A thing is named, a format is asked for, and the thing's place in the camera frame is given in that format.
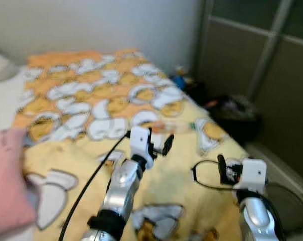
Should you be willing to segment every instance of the cartoon duck print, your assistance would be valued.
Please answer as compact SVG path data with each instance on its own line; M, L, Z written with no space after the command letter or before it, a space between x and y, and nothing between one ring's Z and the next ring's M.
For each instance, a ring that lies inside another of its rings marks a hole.
M44 96L37 96L26 106L20 108L19 112L25 115L35 115L50 109L51 103Z
M184 94L174 86L166 87L151 102L166 117L176 117L183 110Z
M101 163L106 157L107 153L104 153L97 157L97 162ZM108 157L108 160L105 162L105 165L110 167L113 171L118 167L118 164L121 163L125 158L125 153L122 150L114 150Z
M50 134L59 126L59 114L53 112L43 112L36 116L28 127L25 138L25 146L33 146L36 143L46 141Z
M83 101L91 96L92 89L93 87L90 83L72 81L51 88L47 93L47 98L50 100L58 100L73 95L77 101Z
M78 82L92 83L92 82L95 82L99 78L101 78L101 74L100 74L99 69L76 75L76 80Z
M124 73L118 82L118 84L121 85L135 85L138 83L139 83L138 77L130 72Z
M61 99L57 102L62 111L59 126L50 136L50 140L76 141L85 136L84 125L90 115L91 106L85 102L74 102L75 98Z
M94 141L119 139L128 130L127 118L94 119L88 126L88 136Z
M91 96L92 89L93 87L89 83L79 83L70 92L70 95L75 96L77 102L83 102Z
M77 72L77 70L79 69L79 64L76 63L69 64L68 68L72 69L74 72Z
M102 55L101 61L96 62L93 59L82 59L79 64L74 64L73 68L77 74L77 80L80 82L91 82L93 77L100 74L100 69L106 64L109 64L115 60L113 55Z
M153 64L144 63L132 68L131 72L137 76L151 76L160 72Z
M51 169L46 177L29 173L27 179L38 187L42 197L38 206L37 227L44 230L50 226L65 208L67 191L78 184L78 179L70 173Z
M23 79L25 80L26 89L32 89L38 84L38 79L43 73L43 68L29 68L23 71Z
M158 82L155 83L158 91L163 91L167 87L174 87L175 84L167 78L162 78Z
M19 104L18 104L18 112L22 112L23 108L28 105L29 103L31 103L32 101L35 100L35 96L34 96L34 91L33 89L27 89L25 90L20 99L19 99Z
M50 100L57 100L66 96L70 96L74 92L76 86L79 84L78 81L72 81L64 83L62 85L51 88L47 93L47 98Z
M184 208L177 204L147 205L131 213L138 241L167 240L175 232Z
M58 80L61 83L69 83L75 80L75 75L68 66L57 65L48 70L47 78Z
M160 78L162 78L162 79L166 79L166 78L167 78L167 75L166 75L165 73L163 73L163 72L159 72L157 75L158 75Z
M132 117L131 126L142 126L144 128L148 128L152 126L154 122L158 122L160 120L161 119L159 116L153 111L142 110ZM156 149L161 149L163 146L164 135L159 133L152 133L150 140Z
M116 84L120 79L120 74L115 69L101 70L103 79L106 79L110 84Z
M146 75L144 76L144 80L149 82L149 83L158 83L159 81L161 81L161 77L159 75Z
M206 237L204 238L204 241L217 241L219 240L219 233L217 232L217 230L215 228L212 228L208 234L206 235Z
M128 104L125 96L116 96L112 99L104 99L98 102L91 113L96 119L106 119L123 111Z
M141 58L125 58L125 59L121 59L118 62L117 70L122 74L128 73L128 72L134 74L132 70L135 66L137 67L141 64L146 64L146 63L149 63L149 62L147 60L141 59Z
M103 63L103 69L111 70L116 69L118 66L118 62L116 61L116 57L111 54L105 54L102 57L101 63Z
M146 104L156 97L156 88L152 84L137 85L128 94L129 101L134 104Z
M98 98L109 97L114 92L114 86L107 79L100 79L93 83L92 94Z
M216 147L228 135L209 118L199 118L195 121L198 136L198 146L201 154Z

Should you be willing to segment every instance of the cartoon print blanket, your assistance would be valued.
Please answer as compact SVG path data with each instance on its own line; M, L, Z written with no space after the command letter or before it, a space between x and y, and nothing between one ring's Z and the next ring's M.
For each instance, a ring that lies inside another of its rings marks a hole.
M145 171L122 240L239 240L230 194L195 184L190 168L219 153L238 160L246 153L141 52L32 56L24 77L14 126L28 129L24 173L41 192L35 240L58 239L73 201L117 139L132 126L148 127L159 120L194 123L195 129L177 134L168 156ZM166 138L153 133L151 141L161 149ZM112 171L129 155L125 140L91 184L94 191L79 204L66 240L79 240L86 231ZM201 175L219 183L216 166ZM226 212L231 215L222 223Z

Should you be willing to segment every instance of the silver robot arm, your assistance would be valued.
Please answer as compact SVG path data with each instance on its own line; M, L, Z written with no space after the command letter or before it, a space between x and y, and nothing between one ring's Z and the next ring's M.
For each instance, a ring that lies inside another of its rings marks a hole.
M245 198L240 204L240 228L245 241L275 241L275 222L263 201L257 197Z
M222 184L234 185L234 197L240 207L240 229L245 241L276 241L275 220L258 195L264 193L266 163L258 159L244 159L242 164L226 166L223 156L219 156L219 170Z
M142 174L151 168L155 153L166 155L172 146L171 135L162 151L155 150L150 142L151 130L133 127L130 131L131 159L117 168L109 181L107 193L97 216L89 219L90 229L81 241L119 241L133 207L133 199Z

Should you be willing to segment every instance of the black cable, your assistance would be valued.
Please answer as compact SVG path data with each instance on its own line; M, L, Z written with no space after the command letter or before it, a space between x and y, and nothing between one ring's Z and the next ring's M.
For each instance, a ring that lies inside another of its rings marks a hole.
M219 164L216 161L212 161L212 160L203 160L203 161L199 161L198 163L195 164L195 166L193 168L191 168L191 170L193 171L193 176L194 176L194 181L197 182L199 185L206 187L208 189L212 189L212 190L217 190L217 191L241 191L241 192L246 192L249 194L253 194L257 197L259 197L267 206L268 209L272 212L273 217L276 219L275 223L277 223L278 225L278 234L281 238L281 241L286 241L286 237L285 234L283 232L283 227L282 227L282 223L281 223L281 219L277 213L277 210L275 209L275 207L273 206L273 204L270 202L270 200L268 200L265 196L263 196L262 194L258 193L258 192L253 192L250 191L248 189L243 189L243 188L230 188L230 187L215 187L215 186L210 186L204 183L201 183L197 180L197 174L196 174L196 167L201 164L201 163L205 163L205 162L209 162L209 163L215 163L215 164Z
M110 151L107 153L107 155L105 156L105 158L102 160L102 162L99 164L99 166L97 167L97 169L93 172L93 174L91 175L91 177L88 179L86 185L82 188L78 198L76 199L76 201L74 202L72 208L69 211L69 214L66 218L66 221L63 224L63 227L61 229L60 232L60 236L58 241L63 241L63 237L65 235L66 229L68 227L69 221L78 205L78 203L80 202L83 194L85 193L85 191L87 190L89 184L91 183L91 181L94 179L94 177L96 176L96 174L98 173L98 171L100 170L100 168L103 166L103 164L105 164L105 162L108 160L108 157L110 156L110 154L115 150L115 148L118 146L118 144L125 138L125 137L129 137L130 136L130 132L127 132L122 138L120 138L116 144L110 149Z

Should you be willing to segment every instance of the blue object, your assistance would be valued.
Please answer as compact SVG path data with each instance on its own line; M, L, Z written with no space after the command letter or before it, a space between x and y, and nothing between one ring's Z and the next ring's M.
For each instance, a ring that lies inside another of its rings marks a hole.
M186 82L182 76L173 76L172 81L178 86L179 89L186 87Z

